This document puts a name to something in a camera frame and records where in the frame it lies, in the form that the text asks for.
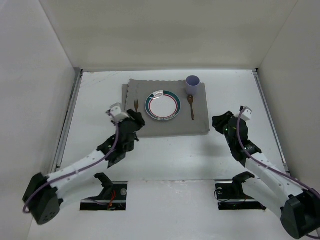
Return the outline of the brown wooden spoon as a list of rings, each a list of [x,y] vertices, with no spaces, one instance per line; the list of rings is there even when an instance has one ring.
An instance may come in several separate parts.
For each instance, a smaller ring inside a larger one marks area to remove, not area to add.
[[[193,109],[194,97],[192,95],[188,95],[187,101],[190,105],[191,119],[194,121],[195,120],[195,114],[194,114],[194,109]]]

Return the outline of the aluminium frame rail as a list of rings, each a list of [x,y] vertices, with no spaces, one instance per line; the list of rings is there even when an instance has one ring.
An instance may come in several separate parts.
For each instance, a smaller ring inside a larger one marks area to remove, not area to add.
[[[273,118],[272,118],[272,115],[271,115],[271,112],[270,112],[270,109],[269,109],[269,106],[268,106],[268,103],[267,103],[267,99],[266,99],[266,96],[265,96],[263,88],[262,88],[262,84],[261,84],[261,81],[260,81],[260,78],[259,78],[258,70],[259,70],[258,68],[254,68],[252,70],[253,76],[255,78],[256,85],[258,87],[260,96],[262,98],[262,102],[263,102],[263,105],[264,105],[264,108],[265,108],[265,111],[266,111],[266,114],[267,114],[267,117],[268,117],[268,121],[269,121],[270,126],[272,128],[272,134],[273,134],[273,136],[275,138],[276,145],[277,145],[278,151],[280,153],[281,161],[282,161],[282,164],[284,166],[284,170],[285,170],[287,175],[291,176],[291,173],[290,173],[290,170],[289,170],[286,158],[284,156],[284,152],[283,152],[283,149],[282,149],[282,146],[281,146],[281,143],[280,143],[280,140],[279,140],[275,125],[274,125],[274,121],[273,121]]]
[[[56,152],[54,154],[52,163],[50,164],[49,173],[53,173],[56,170],[61,168],[65,149],[66,149],[68,135],[70,132],[70,127],[72,124],[72,119],[73,119],[76,102],[77,102],[79,91],[80,91],[82,76],[83,76],[83,69],[76,67],[74,68],[74,71],[75,71],[75,78],[73,82],[73,87],[70,93],[69,102],[67,105],[66,114],[64,117],[64,122],[63,122],[62,130],[60,133],[60,137],[58,139]]]

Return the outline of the grey cloth placemat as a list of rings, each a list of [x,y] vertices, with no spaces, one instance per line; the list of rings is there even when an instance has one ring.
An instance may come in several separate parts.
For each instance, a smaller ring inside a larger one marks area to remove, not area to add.
[[[146,110],[147,98],[154,92],[167,91],[176,95],[177,114],[169,120],[152,118]],[[206,135],[210,131],[210,121],[207,104],[206,86],[200,83],[193,97],[194,119],[191,116],[190,104],[187,100],[186,83],[184,80],[135,80],[122,85],[122,106],[125,110],[135,109],[138,101],[138,111],[145,121],[145,126],[137,133],[140,138],[196,136]]]

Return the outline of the brown wooden fork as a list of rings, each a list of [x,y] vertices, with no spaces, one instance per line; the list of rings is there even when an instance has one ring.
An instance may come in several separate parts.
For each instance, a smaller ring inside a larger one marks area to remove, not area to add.
[[[136,99],[136,100],[134,101],[134,109],[135,109],[135,112],[136,112],[136,113],[137,113],[138,110],[139,110],[139,100],[138,100],[138,99]]]

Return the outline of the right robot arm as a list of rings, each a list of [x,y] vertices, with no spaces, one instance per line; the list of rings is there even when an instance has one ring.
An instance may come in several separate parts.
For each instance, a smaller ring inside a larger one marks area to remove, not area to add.
[[[320,228],[320,194],[281,172],[249,140],[247,121],[251,117],[252,111],[242,107],[238,115],[228,111],[212,118],[213,128],[224,135],[232,157],[247,169],[232,179],[233,191],[273,212],[292,238],[310,237]]]

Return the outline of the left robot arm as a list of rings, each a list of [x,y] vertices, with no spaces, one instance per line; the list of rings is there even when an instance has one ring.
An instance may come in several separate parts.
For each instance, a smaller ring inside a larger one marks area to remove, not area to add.
[[[22,211],[31,214],[38,225],[51,221],[69,204],[82,200],[100,203],[112,195],[114,184],[105,171],[134,150],[137,132],[145,126],[145,120],[132,109],[112,107],[107,114],[116,128],[114,135],[76,163],[31,178],[22,197]]]

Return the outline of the left aluminium frame rail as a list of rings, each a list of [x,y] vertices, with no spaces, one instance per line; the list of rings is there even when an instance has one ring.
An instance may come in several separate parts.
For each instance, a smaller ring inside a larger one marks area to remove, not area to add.
[[[72,119],[73,119],[76,102],[77,102],[79,91],[80,91],[82,76],[83,76],[83,69],[76,67],[74,68],[74,71],[75,71],[75,78],[73,82],[73,87],[70,93],[69,102],[67,105],[66,114],[64,117],[64,122],[63,122],[62,130],[60,133],[60,137],[58,139],[56,152],[54,154],[52,163],[50,164],[49,173],[53,173],[56,170],[61,168],[65,149],[66,149],[68,135],[70,132],[70,127],[72,124]]]

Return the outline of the lilac plastic cup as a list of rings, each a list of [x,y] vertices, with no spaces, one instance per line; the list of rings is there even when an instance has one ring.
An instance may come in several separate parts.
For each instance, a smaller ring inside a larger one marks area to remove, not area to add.
[[[200,86],[200,79],[195,75],[190,75],[185,80],[185,91],[188,95],[195,95]]]

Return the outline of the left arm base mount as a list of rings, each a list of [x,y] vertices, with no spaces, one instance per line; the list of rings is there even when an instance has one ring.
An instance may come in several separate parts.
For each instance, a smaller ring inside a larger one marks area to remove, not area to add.
[[[128,182],[115,181],[111,191],[82,200],[80,211],[125,211],[127,208]]]

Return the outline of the white plate with green rim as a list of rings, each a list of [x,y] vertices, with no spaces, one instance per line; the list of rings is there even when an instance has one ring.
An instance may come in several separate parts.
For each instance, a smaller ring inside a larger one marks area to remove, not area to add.
[[[146,113],[157,121],[170,121],[181,111],[179,97],[168,90],[158,90],[151,93],[145,100]]]

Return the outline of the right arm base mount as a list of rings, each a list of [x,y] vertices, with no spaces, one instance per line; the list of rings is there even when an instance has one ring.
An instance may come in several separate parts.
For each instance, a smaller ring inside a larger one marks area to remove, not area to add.
[[[266,210],[267,208],[234,187],[232,181],[216,181],[214,197],[220,211]]]

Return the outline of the right aluminium frame rail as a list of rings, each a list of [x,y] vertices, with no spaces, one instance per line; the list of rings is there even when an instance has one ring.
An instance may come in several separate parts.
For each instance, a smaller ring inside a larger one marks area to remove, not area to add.
[[[280,143],[280,140],[279,140],[275,125],[274,125],[274,121],[273,121],[273,118],[272,118],[272,115],[271,115],[271,112],[270,112],[270,109],[269,109],[269,106],[268,106],[268,103],[267,103],[267,99],[266,99],[266,96],[265,96],[263,88],[262,88],[262,84],[261,84],[261,81],[260,81],[260,78],[259,78],[258,70],[259,70],[258,68],[254,68],[252,70],[253,76],[255,78],[256,85],[258,87],[260,96],[262,98],[262,102],[263,102],[263,105],[264,105],[264,108],[265,108],[265,111],[266,111],[266,114],[267,114],[267,117],[268,117],[268,121],[269,121],[270,126],[272,128],[272,134],[273,134],[273,136],[275,138],[276,145],[277,145],[278,151],[280,153],[281,161],[282,161],[282,164],[284,166],[284,170],[285,170],[287,175],[291,176],[291,173],[290,173],[290,170],[289,170],[286,158],[284,156],[284,152],[283,152],[283,149],[282,149],[282,146],[281,146],[281,143]]]

